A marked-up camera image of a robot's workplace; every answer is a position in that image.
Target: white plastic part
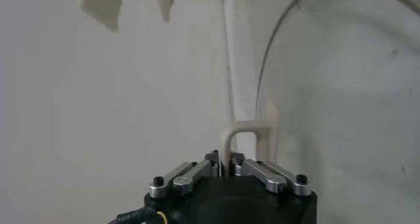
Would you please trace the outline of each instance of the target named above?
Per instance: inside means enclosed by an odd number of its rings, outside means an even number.
[[[229,176],[229,162],[232,139],[238,133],[254,133],[257,136],[256,156],[261,161],[276,161],[276,128],[273,122],[266,120],[238,121],[222,134],[221,160],[224,176]]]

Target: white backdrop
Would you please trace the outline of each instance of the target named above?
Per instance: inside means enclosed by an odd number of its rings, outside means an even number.
[[[224,0],[232,108],[236,120],[255,118],[255,99],[264,52],[277,20],[291,1]],[[238,136],[240,152],[255,157],[254,149],[252,134]]]
[[[0,0],[0,223],[107,223],[230,123],[222,0]]]

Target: white wall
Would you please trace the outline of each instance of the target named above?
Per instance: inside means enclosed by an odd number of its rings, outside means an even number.
[[[232,77],[233,115],[236,120],[255,118],[259,72],[272,30],[292,0],[224,0],[229,63]],[[252,134],[238,136],[237,150],[255,157]]]
[[[236,119],[255,117],[266,44],[290,1],[225,0]],[[373,18],[361,23],[342,7],[354,0],[336,2],[301,3],[270,52],[261,92],[279,109],[277,162],[309,174],[319,223],[418,222],[420,20],[393,0],[357,0]]]
[[[0,0],[0,222],[105,223],[219,147],[230,123],[222,0]]]

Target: silver link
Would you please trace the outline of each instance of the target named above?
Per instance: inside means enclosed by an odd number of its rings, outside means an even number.
[[[213,168],[210,160],[203,160],[194,166],[190,171],[182,176],[178,176],[173,180],[174,187],[180,188],[180,194],[188,194],[192,192],[194,184],[196,184],[204,176],[212,176]]]
[[[252,160],[244,160],[241,168],[241,175],[252,175],[265,184],[265,188],[270,192],[280,193],[286,187],[286,179],[281,175],[276,175],[260,164]]]
[[[180,166],[176,167],[173,171],[169,172],[165,177],[163,177],[164,182],[162,186],[155,186],[152,183],[149,184],[149,194],[152,198],[162,199],[169,194],[169,190],[172,187],[173,179],[176,176],[186,173],[192,168],[191,163],[182,163]]]
[[[294,194],[297,196],[310,196],[312,193],[312,187],[309,182],[306,184],[298,183],[296,180],[296,175],[292,174],[290,171],[277,166],[275,163],[266,161],[262,163],[262,166],[272,170],[274,173],[277,173],[286,178],[287,186],[291,188]]]

